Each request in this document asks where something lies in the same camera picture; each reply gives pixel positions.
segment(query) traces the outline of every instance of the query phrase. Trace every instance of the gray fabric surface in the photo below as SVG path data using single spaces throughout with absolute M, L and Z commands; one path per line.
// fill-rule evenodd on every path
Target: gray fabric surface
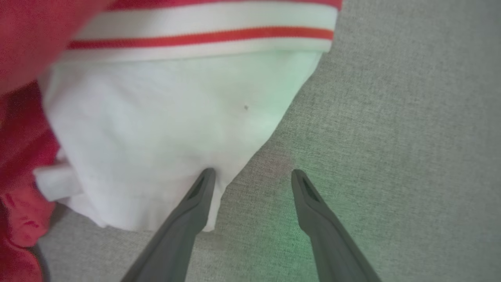
M 316 281 L 302 168 L 383 281 L 501 279 L 501 2 L 346 0 L 333 50 L 228 187 L 187 281 Z M 118 281 L 151 233 L 65 211 L 53 282 Z

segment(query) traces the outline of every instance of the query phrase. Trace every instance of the white cloth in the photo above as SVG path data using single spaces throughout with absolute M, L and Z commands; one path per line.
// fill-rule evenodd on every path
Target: white cloth
M 205 231 L 226 186 L 275 130 L 321 52 L 60 63 L 40 79 L 66 157 L 40 191 L 100 226 L 155 230 L 216 169 Z

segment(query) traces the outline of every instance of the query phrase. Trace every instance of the red garment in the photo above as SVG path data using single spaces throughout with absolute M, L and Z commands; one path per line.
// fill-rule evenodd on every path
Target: red garment
M 35 167 L 52 163 L 59 145 L 33 81 L 71 37 L 111 0 L 0 2 L 0 281 L 42 281 L 26 247 L 49 228 L 54 203 L 34 187 Z

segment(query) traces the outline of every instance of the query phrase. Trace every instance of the white stripe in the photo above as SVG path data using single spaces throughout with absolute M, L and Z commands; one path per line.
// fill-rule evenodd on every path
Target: white stripe
M 174 47 L 67 50 L 58 63 L 165 60 L 263 51 L 328 52 L 331 41 L 310 38 L 266 38 Z
M 337 9 L 291 2 L 235 2 L 104 12 L 75 40 L 148 38 L 267 26 L 334 30 Z

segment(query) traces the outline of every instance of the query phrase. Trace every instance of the striped cuff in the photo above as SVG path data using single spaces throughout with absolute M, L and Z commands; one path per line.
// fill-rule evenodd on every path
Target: striped cuff
M 339 0 L 118 1 L 80 31 L 60 61 L 327 52 L 339 7 Z

